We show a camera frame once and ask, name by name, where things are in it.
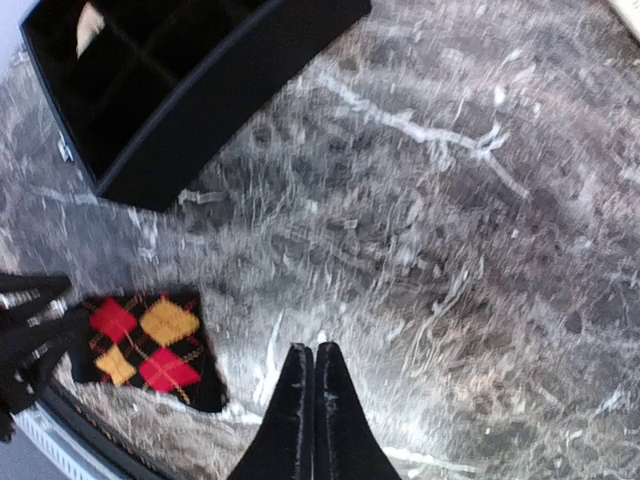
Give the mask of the black display box with lid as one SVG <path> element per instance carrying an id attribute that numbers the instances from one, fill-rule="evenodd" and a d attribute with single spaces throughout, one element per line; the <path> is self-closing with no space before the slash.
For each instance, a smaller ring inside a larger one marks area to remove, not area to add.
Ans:
<path id="1" fill-rule="evenodd" d="M 105 26 L 80 56 L 86 2 Z M 21 31 L 96 196 L 167 209 L 367 1 L 40 1 Z"/>

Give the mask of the argyle patterned sock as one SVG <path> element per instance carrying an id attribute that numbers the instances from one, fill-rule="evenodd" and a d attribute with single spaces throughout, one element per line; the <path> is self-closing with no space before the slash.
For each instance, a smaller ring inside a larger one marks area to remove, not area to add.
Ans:
<path id="1" fill-rule="evenodd" d="M 89 297 L 74 310 L 89 320 L 68 352 L 76 383 L 168 394 L 204 413 L 227 405 L 198 291 Z"/>

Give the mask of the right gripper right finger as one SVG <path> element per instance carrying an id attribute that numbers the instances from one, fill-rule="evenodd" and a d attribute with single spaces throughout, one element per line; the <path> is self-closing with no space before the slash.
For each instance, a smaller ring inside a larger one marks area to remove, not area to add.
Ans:
<path id="1" fill-rule="evenodd" d="M 339 345 L 318 346 L 314 393 L 314 477 L 399 480 L 376 441 Z"/>

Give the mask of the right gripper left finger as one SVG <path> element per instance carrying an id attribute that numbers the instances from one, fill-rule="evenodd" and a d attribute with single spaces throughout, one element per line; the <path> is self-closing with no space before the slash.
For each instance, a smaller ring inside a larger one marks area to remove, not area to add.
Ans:
<path id="1" fill-rule="evenodd" d="M 229 480 L 312 477 L 314 359 L 290 346 L 262 423 Z"/>

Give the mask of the black front rail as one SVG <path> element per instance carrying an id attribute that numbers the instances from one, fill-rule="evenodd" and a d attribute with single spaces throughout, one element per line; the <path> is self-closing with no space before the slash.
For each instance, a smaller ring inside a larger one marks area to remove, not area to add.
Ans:
<path id="1" fill-rule="evenodd" d="M 166 468 L 136 452 L 107 428 L 59 381 L 44 389 L 38 406 L 61 428 L 68 443 L 80 447 L 90 462 L 104 467 L 107 474 L 120 479 L 175 479 Z"/>

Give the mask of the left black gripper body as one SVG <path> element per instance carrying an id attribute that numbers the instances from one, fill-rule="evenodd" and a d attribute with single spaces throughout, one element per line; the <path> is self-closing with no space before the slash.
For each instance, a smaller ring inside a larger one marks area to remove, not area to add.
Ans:
<path id="1" fill-rule="evenodd" d="M 1 309 L 1 441 L 15 433 L 14 417 L 34 406 L 49 385 L 63 354 L 88 326 L 88 317 L 68 312 L 57 320 L 31 324 L 71 287 L 66 275 L 1 274 L 3 294 L 32 293 L 22 304 Z"/>

